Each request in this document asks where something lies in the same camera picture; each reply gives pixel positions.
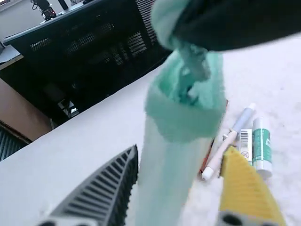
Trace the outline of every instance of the glue stick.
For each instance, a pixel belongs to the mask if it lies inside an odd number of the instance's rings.
[[[272,150],[267,121],[260,117],[253,122],[253,165],[263,179],[272,176]]]

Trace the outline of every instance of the yellow plastic tool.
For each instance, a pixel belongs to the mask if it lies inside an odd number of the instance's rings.
[[[250,219],[285,226],[279,207],[263,179],[239,151],[230,146],[222,160],[224,177],[220,211],[230,211]]]

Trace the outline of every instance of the green label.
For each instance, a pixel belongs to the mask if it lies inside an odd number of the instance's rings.
[[[269,131],[256,129],[253,131],[253,161],[266,160],[272,163]]]

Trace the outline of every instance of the desk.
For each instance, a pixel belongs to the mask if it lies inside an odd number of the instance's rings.
[[[0,71],[22,58],[23,56],[11,45],[5,47],[0,54]]]
[[[288,226],[301,225],[301,36],[224,54],[229,100],[221,134],[251,102],[270,120],[271,192]],[[32,226],[79,183],[127,147],[143,146],[147,87],[160,68],[42,136],[0,163],[0,219]],[[181,216],[183,226],[213,226],[222,178],[196,180]]]

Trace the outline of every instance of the white marker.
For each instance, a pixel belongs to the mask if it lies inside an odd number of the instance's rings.
[[[241,113],[240,117],[237,119],[234,126],[230,129],[229,134],[225,136],[225,139],[222,142],[221,146],[217,149],[215,155],[204,169],[204,172],[202,173],[202,178],[204,180],[209,180],[214,174],[214,172],[220,168],[221,160],[224,152],[227,150],[228,146],[235,141],[240,130],[252,117],[254,110],[255,110],[255,104],[252,103],[250,104],[250,106],[246,107],[244,111]]]

